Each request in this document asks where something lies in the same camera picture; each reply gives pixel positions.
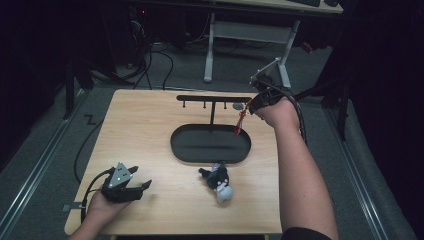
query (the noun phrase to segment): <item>stuffed animal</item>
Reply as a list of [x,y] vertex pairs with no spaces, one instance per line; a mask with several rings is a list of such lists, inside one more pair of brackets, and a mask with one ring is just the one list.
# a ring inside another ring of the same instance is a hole
[[219,203],[232,198],[233,189],[230,186],[230,177],[225,162],[214,163],[211,171],[200,168],[199,173],[202,174],[209,188],[216,192]]

